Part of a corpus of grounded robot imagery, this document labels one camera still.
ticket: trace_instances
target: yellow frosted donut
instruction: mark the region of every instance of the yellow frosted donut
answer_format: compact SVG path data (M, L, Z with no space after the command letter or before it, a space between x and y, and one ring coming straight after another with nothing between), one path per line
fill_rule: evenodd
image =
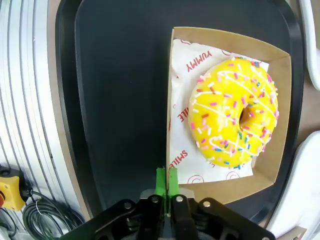
M258 62L233 58L197 80L189 126L205 158L241 168L264 152L279 117L275 83Z

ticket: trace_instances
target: brown cardboard tray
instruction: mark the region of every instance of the brown cardboard tray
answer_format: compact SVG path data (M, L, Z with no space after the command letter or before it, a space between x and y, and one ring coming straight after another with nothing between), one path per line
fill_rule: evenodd
M249 195L255 194L276 181L282 155L284 151L289 112L291 102L291 58L285 51L261 40L252 37L208 28L175 27L171 35L171 49L174 39L181 39L191 43L199 43L223 49L228 52L245 55L269 63L268 73L278 88L279 120L272 133L272 139L256 159L253 176L195 184L182 184L180 187L194 191L196 201L210 197L227 204ZM170 134L169 120L171 117L171 73L168 83L168 108L167 108L167 146L166 166L169 171L170 160Z

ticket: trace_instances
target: sprinkle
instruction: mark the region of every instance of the sprinkle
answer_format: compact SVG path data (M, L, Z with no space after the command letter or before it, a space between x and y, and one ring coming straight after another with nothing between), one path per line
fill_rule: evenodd
M269 83L271 83L271 82L272 82L272 78L270 77L270 75L267 74L266 76L267 76L267 78L268 78Z

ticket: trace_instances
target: black cable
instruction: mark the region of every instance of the black cable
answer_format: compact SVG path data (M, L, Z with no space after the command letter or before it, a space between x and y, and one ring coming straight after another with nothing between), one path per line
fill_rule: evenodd
M13 233L10 233L10 234L9 234L9 237L12 238L12 237L13 237L14 235L16 235L16 233L17 233L17 225L16 225L14 219L12 218L12 216L10 216L10 214L9 214L6 210L4 210L3 208L0 208L0 210L2 210L3 212L5 212L5 214L7 214L7 215L9 216L9 218L11 219L11 221L12 221L12 223L13 223L14 231L13 231Z
M31 191L31 194L40 196L41 200L28 204L23 210L22 218L25 229L34 239L58 239L55 232L52 232L48 226L48 220L51 220L61 236L63 231L55 218L59 219L69 232L84 223L81 216L71 208L67 208L39 192Z

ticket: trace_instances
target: metal bolt head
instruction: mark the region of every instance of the metal bolt head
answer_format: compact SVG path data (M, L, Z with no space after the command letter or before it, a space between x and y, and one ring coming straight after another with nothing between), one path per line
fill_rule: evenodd
M132 207L132 204L130 203L130 202L126 202L125 204L124 204L124 208L125 209L130 209Z
M159 198L158 198L157 196L153 196L153 197L151 198L151 200L152 200L153 203L159 202Z
M210 202L209 202L209 201L203 202L203 206L204 206L205 208L210 207Z
M184 199L182 196L177 196L175 199L178 203L181 203Z

